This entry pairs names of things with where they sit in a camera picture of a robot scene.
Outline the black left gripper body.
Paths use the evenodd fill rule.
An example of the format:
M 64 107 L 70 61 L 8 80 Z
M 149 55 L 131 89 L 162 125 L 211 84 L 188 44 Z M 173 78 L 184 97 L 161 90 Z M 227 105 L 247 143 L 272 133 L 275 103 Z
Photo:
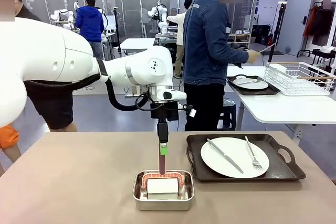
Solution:
M 168 103 L 151 103 L 150 104 L 150 114 L 152 119 L 157 119 L 160 122 L 163 121 L 177 121 L 178 117 L 178 102 L 168 102 Z

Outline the person left hand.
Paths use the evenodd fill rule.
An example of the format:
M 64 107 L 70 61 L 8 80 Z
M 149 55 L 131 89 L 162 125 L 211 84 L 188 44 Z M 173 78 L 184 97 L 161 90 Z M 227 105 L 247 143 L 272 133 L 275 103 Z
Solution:
M 234 48 L 236 50 L 241 50 L 241 51 L 247 51 L 248 50 L 248 45 L 247 44 L 239 44 L 237 42 L 231 43 L 230 47 Z

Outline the person right hand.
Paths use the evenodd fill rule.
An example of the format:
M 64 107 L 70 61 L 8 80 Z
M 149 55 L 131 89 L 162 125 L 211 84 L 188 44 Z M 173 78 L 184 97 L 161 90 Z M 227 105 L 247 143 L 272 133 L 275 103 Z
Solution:
M 261 53 L 255 50 L 248 50 L 247 53 L 248 53 L 247 63 L 251 63 L 251 64 L 255 63 L 256 60 L 261 56 Z

